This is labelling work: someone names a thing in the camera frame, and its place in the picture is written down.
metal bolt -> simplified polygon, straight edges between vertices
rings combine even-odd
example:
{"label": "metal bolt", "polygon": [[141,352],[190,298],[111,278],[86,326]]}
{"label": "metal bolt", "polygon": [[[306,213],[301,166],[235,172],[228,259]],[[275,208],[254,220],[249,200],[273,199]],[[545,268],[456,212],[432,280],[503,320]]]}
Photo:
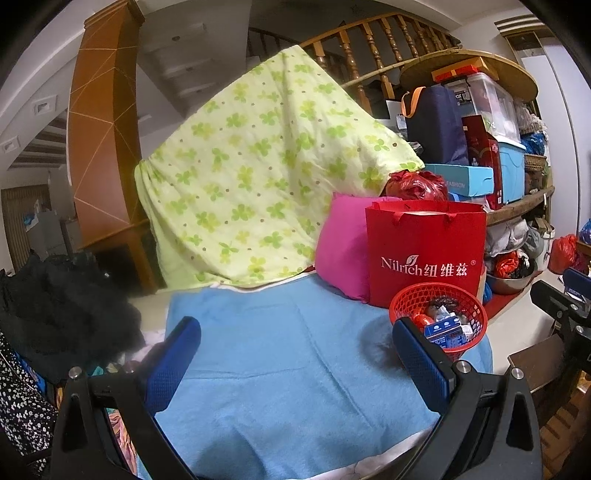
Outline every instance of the metal bolt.
{"label": "metal bolt", "polygon": [[463,374],[467,374],[472,370],[472,366],[465,360],[460,360],[458,363],[456,363],[456,368]]}
{"label": "metal bolt", "polygon": [[132,374],[134,372],[134,365],[132,362],[127,362],[124,366],[123,366],[123,371],[126,374]]}
{"label": "metal bolt", "polygon": [[82,369],[80,367],[72,367],[72,368],[70,368],[70,371],[68,372],[68,376],[72,380],[75,380],[76,378],[78,378],[81,375],[82,375]]}
{"label": "metal bolt", "polygon": [[514,378],[516,378],[517,380],[521,380],[523,378],[523,371],[521,370],[521,368],[513,368],[511,369],[511,375],[513,375]]}

light green blanket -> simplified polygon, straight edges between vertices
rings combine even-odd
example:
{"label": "light green blanket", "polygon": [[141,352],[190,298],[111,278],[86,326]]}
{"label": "light green blanket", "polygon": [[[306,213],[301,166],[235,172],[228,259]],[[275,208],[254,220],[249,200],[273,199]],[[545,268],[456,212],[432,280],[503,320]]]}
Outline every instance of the light green blanket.
{"label": "light green blanket", "polygon": [[257,286],[314,262],[333,192],[423,167],[300,47],[218,93],[135,170],[169,288]]}

red mat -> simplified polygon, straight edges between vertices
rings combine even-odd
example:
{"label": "red mat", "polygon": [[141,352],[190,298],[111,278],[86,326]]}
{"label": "red mat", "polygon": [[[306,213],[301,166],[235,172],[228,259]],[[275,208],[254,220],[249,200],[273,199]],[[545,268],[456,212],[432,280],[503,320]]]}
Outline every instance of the red mat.
{"label": "red mat", "polygon": [[513,295],[497,295],[496,293],[492,294],[492,298],[484,305],[484,309],[486,310],[486,315],[490,320],[493,318],[497,313],[499,313],[502,309],[504,309],[511,300],[516,298],[519,293],[515,293]]}

black polka dot fabric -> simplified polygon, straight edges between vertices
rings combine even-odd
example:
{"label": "black polka dot fabric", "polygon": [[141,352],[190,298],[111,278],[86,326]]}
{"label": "black polka dot fabric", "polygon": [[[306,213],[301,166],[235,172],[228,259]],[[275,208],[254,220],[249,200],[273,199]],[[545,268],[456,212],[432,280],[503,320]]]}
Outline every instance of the black polka dot fabric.
{"label": "black polka dot fabric", "polygon": [[[57,409],[41,395],[0,332],[0,428],[17,451],[28,455],[51,446],[56,418]],[[30,467],[40,474],[46,463],[42,459]]]}

doorway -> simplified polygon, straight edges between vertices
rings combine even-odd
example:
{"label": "doorway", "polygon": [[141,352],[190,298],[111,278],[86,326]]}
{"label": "doorway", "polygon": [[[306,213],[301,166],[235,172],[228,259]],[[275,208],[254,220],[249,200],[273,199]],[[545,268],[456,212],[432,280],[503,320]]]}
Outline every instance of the doorway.
{"label": "doorway", "polygon": [[42,207],[51,209],[49,188],[47,185],[29,185],[2,189],[0,200],[8,251],[12,259],[12,267],[15,272],[18,272],[27,262],[30,250],[24,216],[34,213],[37,200]]}

